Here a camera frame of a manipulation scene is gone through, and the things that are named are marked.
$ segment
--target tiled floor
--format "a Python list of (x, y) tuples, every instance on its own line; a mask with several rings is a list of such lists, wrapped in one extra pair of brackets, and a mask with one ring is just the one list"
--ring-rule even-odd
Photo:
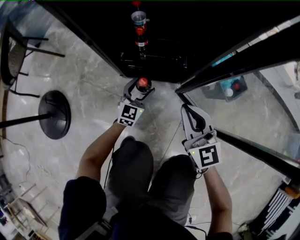
[[(40, 95), (54, 89), (63, 92), (72, 111), (69, 133), (63, 139), (51, 140), (43, 134), (38, 122), (9, 127), (7, 137), (25, 145), (30, 159), (23, 147), (5, 141), (2, 163), (16, 192), (20, 193), (32, 183), (36, 183), (39, 189), (47, 186), (47, 191), (35, 204), (43, 205), (42, 202), (47, 201), (53, 206), (61, 206), (64, 186), (75, 176), (83, 152), (117, 118), (120, 95), (130, 79), (120, 77), (61, 23), (55, 22), (46, 37), (49, 41), (41, 48), (61, 52), (66, 57), (41, 53), (30, 55), (22, 70), (29, 72), (30, 76), (20, 76), (17, 88), (19, 92)], [(149, 145), (157, 170), (169, 157), (185, 153), (181, 144), (185, 137), (180, 114), (182, 102), (174, 93), (176, 86), (165, 82), (153, 84), (156, 92), (147, 103), (146, 111), (134, 128), (123, 132), (116, 149), (124, 137), (133, 135)], [(37, 115), (38, 104), (39, 99), (9, 94), (7, 119)], [(229, 144), (221, 142), (221, 146), (224, 163), (218, 166), (218, 170), (232, 196), (233, 221), (242, 223), (259, 213), (281, 178), (267, 165)], [(101, 184), (109, 158), (102, 169)], [(203, 178), (195, 183), (190, 214), (195, 217), (193, 223), (210, 221), (210, 205)], [(198, 227), (208, 230), (209, 225)], [(195, 235), (203, 238), (200, 232), (195, 232)]]

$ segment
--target glass panel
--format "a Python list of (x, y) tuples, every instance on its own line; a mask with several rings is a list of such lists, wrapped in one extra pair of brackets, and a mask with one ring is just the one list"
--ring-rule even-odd
[(186, 93), (216, 128), (299, 159), (300, 87), (291, 62)]

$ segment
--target gray pants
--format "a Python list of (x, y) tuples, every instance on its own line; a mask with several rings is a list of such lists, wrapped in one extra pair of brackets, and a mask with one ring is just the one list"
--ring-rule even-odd
[(147, 204), (184, 225), (194, 193), (193, 161), (187, 155), (170, 158), (159, 169), (149, 189), (152, 174), (153, 155), (149, 147), (139, 141), (125, 142), (112, 156), (105, 187), (106, 207), (130, 213)]

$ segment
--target marble floor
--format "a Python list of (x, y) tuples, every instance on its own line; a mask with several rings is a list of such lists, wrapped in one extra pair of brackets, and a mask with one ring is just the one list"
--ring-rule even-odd
[[(38, 122), (8, 127), (7, 138), (26, 146), (28, 152), (22, 146), (4, 141), (2, 159), (4, 171), (16, 193), (33, 183), (37, 185), (35, 191), (47, 186), (33, 203), (37, 209), (45, 202), (52, 209), (62, 206), (66, 182), (74, 178), (85, 149), (117, 118), (123, 86), (130, 81), (120, 77), (60, 22), (52, 24), (46, 37), (49, 41), (43, 42), (40, 48), (63, 53), (66, 57), (31, 54), (22, 68), (29, 76), (19, 76), (17, 89), (40, 95), (49, 90), (63, 92), (72, 111), (69, 133), (60, 140), (51, 140), (44, 135)], [(133, 135), (149, 145), (157, 170), (169, 157), (185, 153), (181, 144), (185, 137), (180, 114), (182, 102), (174, 93), (176, 85), (165, 82), (154, 82), (153, 85), (156, 92), (147, 103), (146, 111), (135, 127), (123, 132), (115, 148), (126, 136)], [(38, 104), (39, 99), (9, 94), (7, 119), (37, 115)], [(221, 141), (221, 147), (223, 164), (217, 169), (232, 196), (233, 222), (241, 224), (255, 218), (261, 211), (280, 184), (281, 176), (225, 142)], [(101, 171), (101, 184), (109, 159), (110, 156)], [(190, 214), (193, 224), (210, 221), (210, 205), (203, 178), (195, 183)], [(204, 230), (209, 226), (209, 223), (198, 225)], [(193, 234), (204, 239), (199, 231), (193, 231)]]

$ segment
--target person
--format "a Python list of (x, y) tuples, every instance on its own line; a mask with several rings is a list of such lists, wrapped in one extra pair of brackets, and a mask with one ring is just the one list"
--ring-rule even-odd
[[(101, 188), (101, 167), (125, 127), (115, 122), (83, 154), (75, 179), (68, 181), (64, 190), (60, 239), (84, 239), (82, 234), (101, 222), (112, 207), (118, 213), (113, 217), (110, 239), (196, 239), (184, 227), (196, 179), (189, 156), (171, 157), (149, 188), (152, 153), (143, 142), (126, 137), (112, 154), (108, 183)], [(204, 179), (212, 212), (207, 238), (232, 239), (232, 203), (226, 186), (215, 167), (208, 169)], [(91, 235), (86, 239), (104, 238)]]

